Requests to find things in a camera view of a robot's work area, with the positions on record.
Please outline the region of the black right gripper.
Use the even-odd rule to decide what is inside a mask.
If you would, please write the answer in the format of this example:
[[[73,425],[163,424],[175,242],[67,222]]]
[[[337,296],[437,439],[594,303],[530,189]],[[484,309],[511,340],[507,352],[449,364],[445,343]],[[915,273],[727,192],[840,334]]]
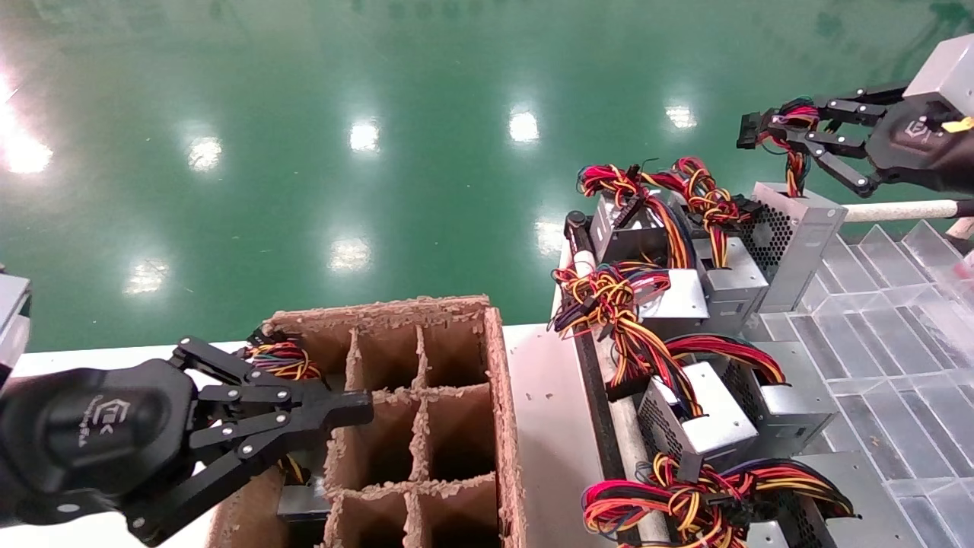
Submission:
[[[905,90],[904,84],[879,84],[838,96],[801,98],[791,111],[793,127],[877,125],[867,139],[867,155],[861,139],[848,140],[813,128],[770,128],[769,138],[785,151],[786,194],[804,196],[813,164],[859,197],[872,196],[879,183],[910,183],[933,191],[972,191],[972,130],[928,128],[921,121],[921,111],[901,103]],[[849,158],[867,158],[873,176],[856,170],[846,162]]]

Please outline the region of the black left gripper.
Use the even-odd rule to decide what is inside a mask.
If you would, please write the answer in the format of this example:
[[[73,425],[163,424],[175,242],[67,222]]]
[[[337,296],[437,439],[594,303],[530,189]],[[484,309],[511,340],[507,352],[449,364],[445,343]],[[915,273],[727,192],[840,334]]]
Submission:
[[[173,364],[181,371],[153,358],[121,370],[76,368],[8,379],[2,388],[2,526],[60,524],[129,508],[129,532],[144,545],[160,545],[288,452],[374,417],[368,392],[333,392],[322,381],[275,377],[197,337],[177,344]],[[188,370],[220,383],[197,396]],[[235,412],[302,409],[282,425],[247,436],[187,479],[195,467],[186,443],[195,396]]]

